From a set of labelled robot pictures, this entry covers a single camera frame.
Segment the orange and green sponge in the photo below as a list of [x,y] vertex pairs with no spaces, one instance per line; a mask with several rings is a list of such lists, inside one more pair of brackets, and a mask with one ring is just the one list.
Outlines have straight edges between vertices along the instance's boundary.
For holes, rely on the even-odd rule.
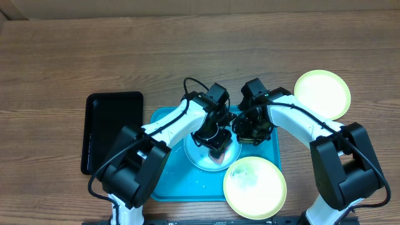
[[211,159],[212,162],[214,162],[215,164],[222,164],[225,158],[225,154],[226,152],[229,151],[228,147],[225,147],[223,149],[212,149],[209,151],[209,157]]

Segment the light blue plate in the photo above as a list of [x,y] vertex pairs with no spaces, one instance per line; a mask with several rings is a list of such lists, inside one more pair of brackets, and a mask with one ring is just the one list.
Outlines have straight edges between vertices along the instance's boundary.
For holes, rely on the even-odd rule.
[[227,130],[232,134],[231,143],[225,151],[225,155],[221,164],[216,164],[209,157],[209,149],[207,147],[197,147],[190,135],[184,138],[184,150],[188,159],[196,167],[205,171],[216,172],[227,169],[239,158],[242,148],[242,145],[238,143],[236,135],[232,132],[232,129],[227,127]]

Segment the yellow plate with scribble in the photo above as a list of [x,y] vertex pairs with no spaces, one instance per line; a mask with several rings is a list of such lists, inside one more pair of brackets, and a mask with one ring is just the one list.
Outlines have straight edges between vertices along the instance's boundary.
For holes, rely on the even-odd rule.
[[348,85],[337,74],[326,70],[304,73],[295,83],[296,99],[325,118],[344,116],[351,105]]

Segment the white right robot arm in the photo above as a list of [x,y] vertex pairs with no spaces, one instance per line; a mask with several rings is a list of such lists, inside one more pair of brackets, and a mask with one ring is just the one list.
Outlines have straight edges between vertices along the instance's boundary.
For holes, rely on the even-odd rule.
[[267,90],[258,78],[248,81],[241,93],[240,114],[232,124],[240,143],[257,146],[280,127],[311,152],[319,196],[303,212],[300,224],[341,224],[351,211],[365,207],[362,200],[381,188],[386,189],[385,200],[368,207],[389,202],[389,184],[362,125],[345,126],[320,116],[283,87]]

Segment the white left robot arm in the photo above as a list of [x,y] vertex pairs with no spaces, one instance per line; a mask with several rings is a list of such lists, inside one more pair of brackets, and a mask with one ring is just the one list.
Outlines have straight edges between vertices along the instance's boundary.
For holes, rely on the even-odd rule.
[[232,143],[226,129],[232,120],[226,88],[215,83],[207,92],[187,92],[181,104],[162,119],[142,127],[124,126],[91,179],[101,182],[112,204],[110,224],[143,224],[143,204],[154,191],[172,147],[186,136],[208,150],[220,164]]

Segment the black rectangular plastic tray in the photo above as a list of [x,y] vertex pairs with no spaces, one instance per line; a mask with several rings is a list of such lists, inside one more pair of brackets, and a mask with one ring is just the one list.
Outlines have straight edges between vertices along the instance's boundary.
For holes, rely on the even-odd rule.
[[143,125],[143,94],[104,92],[86,99],[81,172],[91,175],[101,165],[120,130],[126,125]]

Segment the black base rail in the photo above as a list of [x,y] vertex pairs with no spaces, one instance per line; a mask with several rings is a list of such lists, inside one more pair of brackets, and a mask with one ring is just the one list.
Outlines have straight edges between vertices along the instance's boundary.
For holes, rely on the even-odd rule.
[[[274,216],[271,219],[250,220],[145,220],[144,225],[298,225],[299,216]],[[357,217],[349,217],[339,223],[340,225],[360,225]],[[111,225],[111,219],[97,222],[82,222],[82,225]]]

